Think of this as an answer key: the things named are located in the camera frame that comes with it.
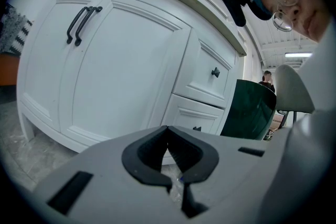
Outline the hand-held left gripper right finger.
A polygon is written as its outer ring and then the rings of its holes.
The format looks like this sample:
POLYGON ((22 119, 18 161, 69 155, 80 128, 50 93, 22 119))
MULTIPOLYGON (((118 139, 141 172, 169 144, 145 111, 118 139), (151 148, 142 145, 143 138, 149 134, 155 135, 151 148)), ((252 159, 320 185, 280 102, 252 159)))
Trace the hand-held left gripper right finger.
POLYGON ((262 142, 167 128, 168 145, 182 170, 181 208, 168 223, 270 223, 262 179, 262 142))

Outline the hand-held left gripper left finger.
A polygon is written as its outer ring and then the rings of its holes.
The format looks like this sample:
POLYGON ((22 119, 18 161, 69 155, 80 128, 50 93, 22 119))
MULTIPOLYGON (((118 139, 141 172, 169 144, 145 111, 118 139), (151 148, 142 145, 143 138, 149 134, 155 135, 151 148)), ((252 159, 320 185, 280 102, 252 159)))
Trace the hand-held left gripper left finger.
POLYGON ((46 178, 47 204, 76 223, 181 223, 161 173, 167 127, 89 147, 46 178))

